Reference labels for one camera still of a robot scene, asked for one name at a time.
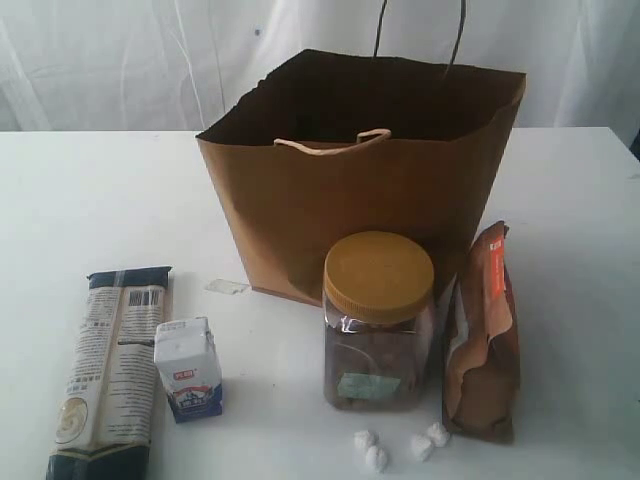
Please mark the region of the brown orange standup pouch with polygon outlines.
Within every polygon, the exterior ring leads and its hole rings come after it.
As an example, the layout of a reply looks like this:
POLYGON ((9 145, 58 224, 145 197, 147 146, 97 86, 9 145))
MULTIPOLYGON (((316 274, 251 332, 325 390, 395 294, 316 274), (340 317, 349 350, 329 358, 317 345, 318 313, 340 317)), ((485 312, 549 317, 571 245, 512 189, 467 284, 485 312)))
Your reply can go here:
POLYGON ((515 299, 505 265, 508 226, 497 221, 474 241, 453 284, 443 336, 442 419, 457 434, 514 440, 520 388, 515 299))

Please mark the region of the small white milk carton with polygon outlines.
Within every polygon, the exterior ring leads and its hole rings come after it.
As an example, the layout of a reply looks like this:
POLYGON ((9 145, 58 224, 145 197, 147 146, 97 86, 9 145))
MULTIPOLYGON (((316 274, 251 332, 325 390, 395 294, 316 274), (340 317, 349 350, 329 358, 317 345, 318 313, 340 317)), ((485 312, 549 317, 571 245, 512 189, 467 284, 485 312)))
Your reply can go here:
POLYGON ((223 411, 222 372, 206 317, 173 320, 155 333, 154 364, 177 423, 223 411))

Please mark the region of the brown paper bag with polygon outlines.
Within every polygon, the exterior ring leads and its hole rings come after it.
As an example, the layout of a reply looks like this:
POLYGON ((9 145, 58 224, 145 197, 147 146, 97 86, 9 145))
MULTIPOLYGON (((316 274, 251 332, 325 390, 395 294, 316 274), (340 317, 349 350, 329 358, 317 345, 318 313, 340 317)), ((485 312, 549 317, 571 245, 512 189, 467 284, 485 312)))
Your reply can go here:
POLYGON ((306 49, 197 142, 250 286, 321 300, 325 257, 381 230, 460 268, 526 89, 522 72, 306 49))

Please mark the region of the clear jar with yellow lid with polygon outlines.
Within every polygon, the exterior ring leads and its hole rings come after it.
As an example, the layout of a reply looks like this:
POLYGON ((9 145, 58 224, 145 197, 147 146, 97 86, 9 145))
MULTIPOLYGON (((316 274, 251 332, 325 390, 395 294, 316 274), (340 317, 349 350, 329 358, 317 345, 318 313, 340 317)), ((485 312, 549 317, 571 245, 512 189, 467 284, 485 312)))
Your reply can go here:
POLYGON ((324 395, 335 408, 407 410, 420 400, 434 334, 434 266, 416 242, 365 231, 323 272, 324 395))

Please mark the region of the long noodle package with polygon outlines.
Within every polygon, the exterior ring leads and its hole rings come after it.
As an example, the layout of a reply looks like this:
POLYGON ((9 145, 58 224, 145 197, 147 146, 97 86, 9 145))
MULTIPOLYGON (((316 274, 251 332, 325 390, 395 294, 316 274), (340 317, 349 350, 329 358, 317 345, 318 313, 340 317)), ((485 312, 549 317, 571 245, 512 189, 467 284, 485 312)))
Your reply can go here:
POLYGON ((96 272, 58 414, 49 479, 142 479, 151 446, 157 327, 170 267, 96 272))

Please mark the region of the white wrapped candy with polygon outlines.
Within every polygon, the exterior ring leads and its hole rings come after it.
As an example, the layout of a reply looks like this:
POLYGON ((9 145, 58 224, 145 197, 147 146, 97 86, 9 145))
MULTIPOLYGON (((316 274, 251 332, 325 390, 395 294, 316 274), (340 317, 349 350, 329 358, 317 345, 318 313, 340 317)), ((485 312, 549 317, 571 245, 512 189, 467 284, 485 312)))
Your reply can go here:
POLYGON ((373 430, 356 431, 353 435, 354 448, 365 454, 371 447, 378 444, 378 434, 373 430))
POLYGON ((430 425, 426 430, 426 434, 437 448, 446 446, 450 439, 450 433, 440 422, 430 425))
POLYGON ((383 447, 372 445, 367 449, 364 460, 365 466, 369 471, 380 474, 386 470, 389 456, 383 447))
POLYGON ((426 462, 431 456, 434 448, 435 446, 433 441, 424 433, 417 433, 411 437, 411 454, 417 462, 426 462))

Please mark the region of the clear tape piece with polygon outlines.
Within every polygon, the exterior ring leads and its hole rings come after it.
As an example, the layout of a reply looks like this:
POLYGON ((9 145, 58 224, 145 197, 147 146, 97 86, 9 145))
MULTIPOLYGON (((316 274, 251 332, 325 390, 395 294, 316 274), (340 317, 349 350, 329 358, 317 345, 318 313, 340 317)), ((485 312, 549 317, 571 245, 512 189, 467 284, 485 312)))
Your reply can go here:
POLYGON ((246 283, 235 282, 225 279, 215 279, 205 285, 205 289, 210 292, 220 293, 224 295, 237 295, 243 293, 250 286, 246 283))

